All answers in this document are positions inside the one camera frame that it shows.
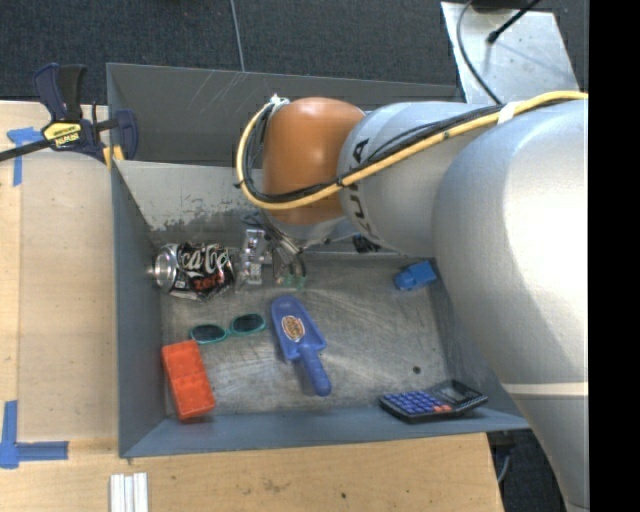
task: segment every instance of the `calculator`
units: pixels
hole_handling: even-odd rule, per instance
[[[486,403],[487,395],[457,380],[446,380],[425,390],[387,393],[380,406],[407,423],[462,416]]]

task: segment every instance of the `blue toy shovel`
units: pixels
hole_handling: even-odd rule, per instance
[[[271,303],[271,317],[287,361],[302,359],[313,389],[318,396],[331,393],[331,381],[318,358],[327,342],[304,306],[291,295]]]

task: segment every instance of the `gray bin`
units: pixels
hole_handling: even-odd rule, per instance
[[[358,254],[347,239],[308,251],[309,277],[300,290],[276,285],[267,266],[263,285],[206,302],[169,296],[148,273],[167,242],[240,247],[243,218],[254,210],[233,187],[233,150],[273,93],[340,98],[367,111],[416,98],[460,101],[455,88],[115,64],[107,71],[109,107],[133,109],[141,129],[136,159],[112,172],[122,457],[527,428],[456,318],[442,282],[412,291],[394,286],[393,276],[415,259]],[[332,381],[328,397],[315,396],[298,364],[280,353],[269,306],[283,294],[300,299],[327,340],[320,357]],[[201,347],[217,405],[178,421],[161,347],[187,339],[198,323],[227,326],[248,312],[261,313],[268,328]],[[450,377],[487,393],[487,406],[417,425],[378,406],[384,392]]]

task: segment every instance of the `bin floor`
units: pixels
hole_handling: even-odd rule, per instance
[[[388,391],[427,387],[447,378],[434,308],[441,287],[400,291],[393,276],[414,261],[387,254],[307,253],[302,290],[273,282],[265,266],[261,286],[245,285],[200,302],[162,299],[163,342],[189,338],[198,324],[225,328],[238,315],[260,313],[267,329],[201,345],[216,397],[215,413],[290,409],[322,410],[375,403]],[[324,335],[320,360],[332,383],[327,397],[314,394],[302,363],[285,361],[271,321],[276,297],[292,294]],[[167,412],[174,413],[167,393]]]

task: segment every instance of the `blue tape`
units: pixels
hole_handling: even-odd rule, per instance
[[[2,441],[0,441],[0,468],[16,469],[20,462],[68,459],[67,441],[44,443],[18,443],[18,402],[4,404]]]
[[[16,147],[42,140],[42,134],[39,131],[34,130],[32,126],[29,128],[9,130],[7,132],[7,137],[9,137]],[[20,185],[20,183],[22,183],[22,157],[18,156],[13,164],[13,186],[16,187]]]

